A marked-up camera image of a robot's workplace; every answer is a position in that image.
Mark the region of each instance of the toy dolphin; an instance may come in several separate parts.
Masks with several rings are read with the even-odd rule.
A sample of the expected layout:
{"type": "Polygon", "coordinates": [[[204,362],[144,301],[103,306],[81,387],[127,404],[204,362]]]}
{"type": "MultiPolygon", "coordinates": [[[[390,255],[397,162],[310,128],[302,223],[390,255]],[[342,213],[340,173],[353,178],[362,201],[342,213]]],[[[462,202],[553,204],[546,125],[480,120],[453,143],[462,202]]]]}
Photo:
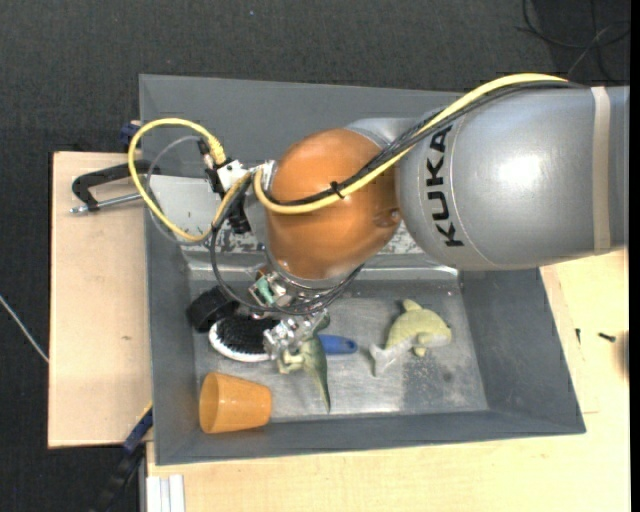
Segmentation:
{"type": "Polygon", "coordinates": [[[451,342],[451,329],[436,313],[409,299],[402,301],[402,306],[405,312],[391,326],[385,348],[376,345],[369,347],[376,376],[410,348],[417,356],[423,357],[427,348],[441,347],[451,342]]]}

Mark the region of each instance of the cardboard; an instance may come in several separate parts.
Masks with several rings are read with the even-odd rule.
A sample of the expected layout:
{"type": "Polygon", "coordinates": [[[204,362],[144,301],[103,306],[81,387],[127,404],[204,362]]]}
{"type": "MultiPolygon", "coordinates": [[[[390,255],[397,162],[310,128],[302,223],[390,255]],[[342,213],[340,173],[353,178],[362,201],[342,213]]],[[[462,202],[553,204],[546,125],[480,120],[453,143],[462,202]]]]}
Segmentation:
{"type": "MultiPolygon", "coordinates": [[[[71,214],[75,177],[122,154],[53,158],[49,447],[121,443],[151,400],[142,202],[71,214]]],[[[133,192],[127,180],[98,200],[133,192]]]]}

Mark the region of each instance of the metal tray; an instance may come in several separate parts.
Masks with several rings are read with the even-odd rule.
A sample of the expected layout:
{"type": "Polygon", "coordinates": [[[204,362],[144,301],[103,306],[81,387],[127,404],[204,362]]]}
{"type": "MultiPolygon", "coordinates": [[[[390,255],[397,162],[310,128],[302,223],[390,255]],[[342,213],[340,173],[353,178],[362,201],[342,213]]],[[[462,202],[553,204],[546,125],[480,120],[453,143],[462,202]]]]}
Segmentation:
{"type": "MultiPolygon", "coordinates": [[[[365,117],[416,117],[456,95],[311,84],[140,77],[143,121],[179,116],[203,123],[248,164],[277,158],[316,130],[365,117]]],[[[180,136],[159,130],[147,158],[180,136]]],[[[197,154],[178,148],[177,176],[197,176],[197,154]]],[[[580,409],[539,272],[458,273],[434,265],[406,232],[362,271],[330,307],[328,333],[360,345],[329,358],[333,407],[302,372],[242,364],[213,351],[185,309],[215,284],[206,251],[161,236],[147,218],[148,299],[159,464],[388,448],[584,432],[580,409]],[[411,298],[449,323],[454,341],[424,358],[407,354],[373,377],[367,347],[382,345],[400,301],[411,298]],[[200,383],[221,371],[268,385],[271,422],[254,431],[206,435],[198,425],[200,383]]],[[[239,289],[261,260],[251,237],[222,237],[223,273],[239,289]]]]}

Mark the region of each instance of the dark floor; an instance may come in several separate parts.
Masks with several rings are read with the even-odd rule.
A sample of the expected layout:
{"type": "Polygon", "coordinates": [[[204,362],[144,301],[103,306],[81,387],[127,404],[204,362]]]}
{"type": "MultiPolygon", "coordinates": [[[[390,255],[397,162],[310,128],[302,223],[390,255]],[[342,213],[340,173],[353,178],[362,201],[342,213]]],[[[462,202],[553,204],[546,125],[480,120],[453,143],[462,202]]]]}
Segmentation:
{"type": "MultiPolygon", "coordinates": [[[[0,0],[0,294],[46,349],[48,154],[121,151],[138,73],[439,90],[521,71],[629,83],[631,0],[527,4],[548,41],[512,0],[0,0]]],[[[47,382],[0,310],[0,511],[86,510],[117,463],[115,447],[47,450],[47,382]]],[[[115,510],[135,506],[131,491],[115,510]]]]}

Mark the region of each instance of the orange cup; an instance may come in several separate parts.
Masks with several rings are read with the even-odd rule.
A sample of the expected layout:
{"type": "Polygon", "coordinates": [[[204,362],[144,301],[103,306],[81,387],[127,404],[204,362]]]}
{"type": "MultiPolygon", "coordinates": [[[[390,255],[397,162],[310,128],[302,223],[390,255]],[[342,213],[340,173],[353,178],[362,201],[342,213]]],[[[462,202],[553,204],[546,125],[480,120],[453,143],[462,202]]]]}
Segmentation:
{"type": "Polygon", "coordinates": [[[207,434],[266,425],[271,414],[268,387],[240,377],[208,373],[200,389],[200,428],[207,434]]]}

